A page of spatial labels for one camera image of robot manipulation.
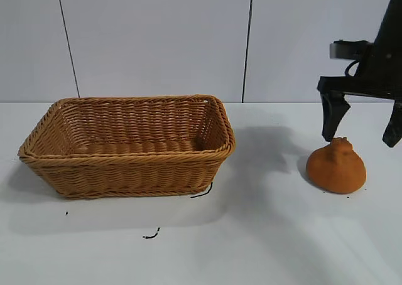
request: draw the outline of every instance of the basket rim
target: basket rim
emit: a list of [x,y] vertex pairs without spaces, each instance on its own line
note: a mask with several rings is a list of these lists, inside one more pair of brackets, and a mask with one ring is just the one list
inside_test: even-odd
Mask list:
[[[46,130],[47,125],[51,119],[58,114],[60,106],[64,104],[88,103],[99,101],[110,102],[124,102],[124,101],[138,101],[138,102],[159,102],[159,101],[172,101],[172,100],[209,100],[216,102],[218,105],[217,114],[223,124],[223,130],[226,135],[226,142],[218,149],[208,149],[203,151],[167,151],[167,152],[149,152],[149,153],[95,153],[95,154],[45,154],[39,155],[31,151],[31,147],[39,140],[40,134]],[[236,147],[235,137],[227,118],[227,114],[223,103],[213,95],[179,95],[179,96],[156,96],[156,97],[84,97],[84,98],[66,98],[53,103],[46,114],[37,123],[36,127],[32,130],[30,135],[25,139],[18,151],[19,158],[24,162],[37,163],[40,166],[64,166],[71,164],[83,165],[86,161],[93,163],[159,163],[159,162],[184,162],[184,161],[201,161],[201,160],[225,160],[230,154],[233,153]]]

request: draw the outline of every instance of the black debris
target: black debris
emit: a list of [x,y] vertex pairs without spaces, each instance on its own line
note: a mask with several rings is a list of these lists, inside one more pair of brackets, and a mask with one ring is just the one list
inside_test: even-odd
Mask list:
[[212,189],[212,185],[213,185],[213,184],[214,184],[214,182],[211,182],[211,185],[209,186],[209,189],[208,189],[207,192],[202,193],[202,194],[199,194],[199,195],[191,196],[190,198],[201,197],[201,196],[204,196],[204,195],[208,194],[209,192],[211,192],[211,189]]
[[152,235],[152,236],[143,236],[143,238],[144,239],[154,239],[159,234],[160,229],[161,228],[158,227],[158,229],[156,230],[156,233],[154,235]]

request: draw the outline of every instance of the orange object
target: orange object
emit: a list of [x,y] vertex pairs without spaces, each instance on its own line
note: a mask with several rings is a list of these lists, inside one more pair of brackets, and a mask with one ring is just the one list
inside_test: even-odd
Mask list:
[[307,161],[307,175],[319,187],[339,194],[357,191],[366,182],[366,167],[346,137],[335,138],[314,151]]

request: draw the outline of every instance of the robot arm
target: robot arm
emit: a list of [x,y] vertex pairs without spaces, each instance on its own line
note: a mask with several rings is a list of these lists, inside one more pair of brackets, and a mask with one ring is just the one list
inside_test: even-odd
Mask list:
[[[335,41],[330,57],[354,60],[343,77],[320,77],[322,136],[330,141],[350,105],[345,95],[394,100],[383,141],[393,147],[402,138],[402,0],[390,0],[374,43]],[[350,68],[358,64],[355,75]]]

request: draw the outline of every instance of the woven basket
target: woven basket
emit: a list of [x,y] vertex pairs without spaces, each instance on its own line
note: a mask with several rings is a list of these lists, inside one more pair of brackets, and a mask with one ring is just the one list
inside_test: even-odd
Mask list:
[[49,108],[18,155],[69,198],[162,196],[204,191],[234,148],[212,96],[74,98]]

